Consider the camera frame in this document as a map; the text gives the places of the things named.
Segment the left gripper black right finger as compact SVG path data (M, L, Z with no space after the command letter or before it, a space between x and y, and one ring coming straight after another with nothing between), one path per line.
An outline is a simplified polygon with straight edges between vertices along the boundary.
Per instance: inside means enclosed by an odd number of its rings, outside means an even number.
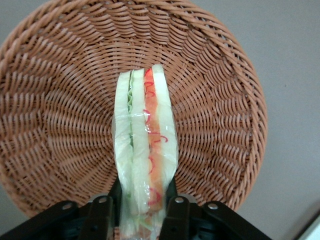
M190 222L190 202L178 194L173 178L166 191L166 213L162 223L160 240L188 240Z

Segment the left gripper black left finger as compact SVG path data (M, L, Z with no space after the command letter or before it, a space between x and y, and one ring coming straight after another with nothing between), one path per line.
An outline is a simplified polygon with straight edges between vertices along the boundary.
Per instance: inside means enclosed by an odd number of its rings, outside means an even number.
M88 215L83 222L81 240L113 240L120 224L122 189L117 178L108 193L89 202Z

